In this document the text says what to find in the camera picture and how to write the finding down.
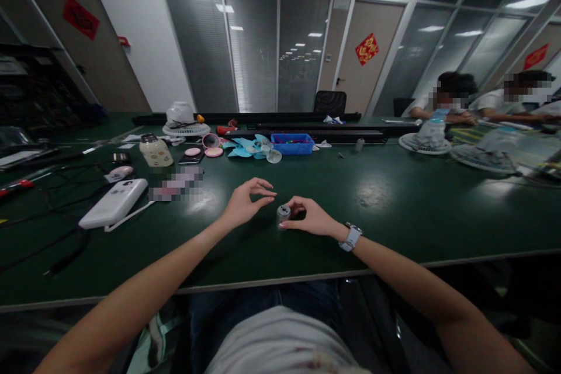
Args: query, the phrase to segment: small metal cylinder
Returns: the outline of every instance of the small metal cylinder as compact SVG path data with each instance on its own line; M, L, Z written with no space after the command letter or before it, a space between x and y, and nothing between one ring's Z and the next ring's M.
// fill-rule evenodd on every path
M284 231L284 229L281 228L279 224L289 219L290 219L290 208L287 205L280 205L276 210L276 225L279 227L281 231Z
M356 145L355 145L355 151L356 152L360 152L362 150L362 147L364 146L364 139L360 138L356 141Z

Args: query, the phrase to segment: black office chair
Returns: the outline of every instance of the black office chair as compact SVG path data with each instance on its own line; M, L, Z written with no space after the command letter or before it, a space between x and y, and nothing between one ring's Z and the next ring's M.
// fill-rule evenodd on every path
M405 112L408 106L411 105L414 98L394 98L393 99L393 116L394 117L401 117L401 115Z
M342 117L347 105L347 94L341 91L318 91L314 101L314 112Z

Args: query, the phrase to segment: white desk fan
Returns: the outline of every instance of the white desk fan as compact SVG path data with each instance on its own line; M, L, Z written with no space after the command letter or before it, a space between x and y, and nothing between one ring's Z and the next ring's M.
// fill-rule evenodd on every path
M514 174L517 163L511 158L516 150L520 134L510 127L495 129L487 133L476 145L454 146L452 158L471 167L496 172Z
M209 126L195 121L189 102L175 101L165 115L168 121L162 131L168 136L204 136L210 133Z
M425 155L444 155L452 145L444 138L444 119L449 110L438 109L427 120L418 133L407 133L399 138L399 145L407 150Z

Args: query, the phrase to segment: hand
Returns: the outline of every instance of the hand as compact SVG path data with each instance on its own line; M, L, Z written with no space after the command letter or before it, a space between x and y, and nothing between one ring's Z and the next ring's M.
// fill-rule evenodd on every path
M261 178L252 178L234 190L232 197L220 217L231 229L234 229L255 216L257 211L275 200L276 193L267 190L273 186ZM266 196L252 202L250 195Z
M294 196L286 204L290 207L290 216L295 217L300 212L306 212L303 220L288 220L280 224L284 229L298 229L319 236L330 236L338 241L345 241L349 228L337 222L312 199Z

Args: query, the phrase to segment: seated worker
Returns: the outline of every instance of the seated worker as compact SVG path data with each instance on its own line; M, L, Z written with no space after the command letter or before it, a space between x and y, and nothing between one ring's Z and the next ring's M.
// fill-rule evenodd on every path
M446 116L447 122L474 126L477 124L477 120L469 111L461 108L461 103L476 92L477 86L472 75L457 72L442 73L438 77L436 93L427 92L419 96L405 110L402 117L428 120L435 109L446 108L450 109Z
M512 80L504 81L504 88L488 92L469 105L469 109L479 118L491 122L544 123L558 119L550 114L530 114L522 105L524 97L533 88L547 86L555 80L543 70L526 70L515 73Z
M216 221L109 294L60 339L35 372L107 372L121 347L146 326L209 251L274 201L276 193L269 189L272 185L259 178L236 188ZM250 195L264 197L252 202ZM455 372L533 372L485 316L440 278L359 236L312 199L295 196L287 206L293 215L306 212L306 216L281 223L283 228L323 236L333 247L339 241L341 253L352 251L429 319ZM275 209L271 206L267 212L273 219ZM337 333L341 307L330 284L315 281L194 294L189 305L193 373L365 372ZM252 299L219 299L227 292L247 292Z

